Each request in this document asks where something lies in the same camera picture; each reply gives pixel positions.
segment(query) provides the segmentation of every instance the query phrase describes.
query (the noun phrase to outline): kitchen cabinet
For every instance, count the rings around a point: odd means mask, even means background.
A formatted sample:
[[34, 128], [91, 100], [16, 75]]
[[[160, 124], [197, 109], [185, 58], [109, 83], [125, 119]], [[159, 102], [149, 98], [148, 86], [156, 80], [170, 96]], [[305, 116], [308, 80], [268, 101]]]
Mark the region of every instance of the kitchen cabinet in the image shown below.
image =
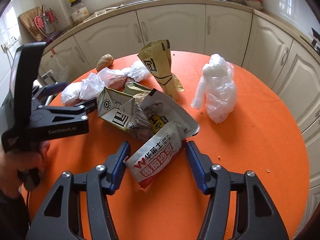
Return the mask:
[[52, 61], [53, 53], [49, 51], [42, 56], [39, 69], [40, 74], [52, 70], [52, 76], [57, 82], [67, 82], [70, 84], [91, 70], [74, 36], [65, 39], [55, 46], [53, 50], [61, 65], [59, 66]]
[[301, 231], [303, 226], [307, 224], [320, 202], [320, 117], [302, 133], [302, 137], [309, 158], [310, 189], [306, 212], [298, 231]]
[[282, 71], [292, 42], [293, 38], [285, 31], [253, 15], [242, 67], [272, 89]]
[[170, 41], [171, 50], [204, 53], [204, 4], [174, 4], [137, 10], [144, 43]]
[[241, 66], [248, 45], [252, 13], [206, 5], [205, 16], [204, 54], [218, 53], [226, 61]]
[[135, 11], [91, 25], [76, 33], [75, 38], [92, 69], [105, 54], [117, 59], [139, 53], [144, 47]]
[[320, 113], [320, 64], [296, 40], [273, 91], [289, 108], [300, 131]]

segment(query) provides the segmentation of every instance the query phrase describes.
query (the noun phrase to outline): gold snack wrapper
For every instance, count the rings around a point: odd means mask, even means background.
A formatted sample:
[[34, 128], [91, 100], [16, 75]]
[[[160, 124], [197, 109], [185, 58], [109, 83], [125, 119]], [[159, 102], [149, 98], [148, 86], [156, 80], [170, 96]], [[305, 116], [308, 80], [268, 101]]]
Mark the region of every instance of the gold snack wrapper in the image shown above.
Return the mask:
[[164, 93], [177, 100], [178, 91], [183, 91], [179, 79], [171, 73], [171, 52], [168, 40], [153, 41], [143, 47], [139, 59], [154, 76]]

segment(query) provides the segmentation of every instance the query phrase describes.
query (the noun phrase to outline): round table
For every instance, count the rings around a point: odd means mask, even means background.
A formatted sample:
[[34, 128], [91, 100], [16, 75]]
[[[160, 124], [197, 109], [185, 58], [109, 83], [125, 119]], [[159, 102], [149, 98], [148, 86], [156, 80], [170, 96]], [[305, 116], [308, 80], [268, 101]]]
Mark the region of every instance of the round table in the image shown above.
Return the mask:
[[[265, 84], [235, 66], [236, 106], [224, 122], [215, 124], [207, 116], [204, 105], [201, 110], [190, 107], [202, 67], [210, 57], [188, 52], [171, 53], [172, 72], [184, 86], [177, 102], [200, 124], [199, 133], [188, 140], [194, 140], [202, 153], [228, 171], [255, 171], [274, 201], [291, 239], [306, 206], [309, 165], [301, 133], [289, 110]], [[136, 60], [139, 60], [136, 55], [116, 59], [112, 68], [129, 67]], [[153, 77], [141, 84], [162, 91]], [[60, 96], [52, 105], [61, 105]], [[139, 140], [99, 119], [96, 111], [88, 116], [88, 134], [51, 142], [46, 173], [41, 184], [30, 194], [31, 219], [63, 171], [74, 174], [89, 171], [104, 163], [122, 141], [131, 144], [132, 153], [142, 146]], [[232, 236], [235, 194], [231, 193], [225, 239]], [[184, 149], [145, 190], [126, 170], [120, 189], [108, 196], [121, 240], [195, 240], [208, 200], [209, 196], [202, 195], [196, 187]], [[90, 239], [85, 193], [81, 194], [81, 210], [84, 237]]]

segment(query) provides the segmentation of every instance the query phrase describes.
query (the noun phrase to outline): window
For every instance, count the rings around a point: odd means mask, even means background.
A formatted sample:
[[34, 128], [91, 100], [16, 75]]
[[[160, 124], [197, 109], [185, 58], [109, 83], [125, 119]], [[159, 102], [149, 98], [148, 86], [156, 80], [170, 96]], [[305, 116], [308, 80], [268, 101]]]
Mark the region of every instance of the window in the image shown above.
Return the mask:
[[293, 11], [293, 0], [279, 0], [279, 8], [282, 9], [283, 13], [290, 16]]

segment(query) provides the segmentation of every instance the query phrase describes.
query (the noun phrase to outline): sleeve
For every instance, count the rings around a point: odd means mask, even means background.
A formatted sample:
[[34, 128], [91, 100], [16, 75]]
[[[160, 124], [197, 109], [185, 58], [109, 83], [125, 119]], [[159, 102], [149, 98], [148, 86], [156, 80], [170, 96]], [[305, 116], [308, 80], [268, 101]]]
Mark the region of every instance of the sleeve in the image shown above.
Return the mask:
[[28, 229], [28, 211], [22, 195], [11, 199], [0, 190], [0, 239], [24, 240]]

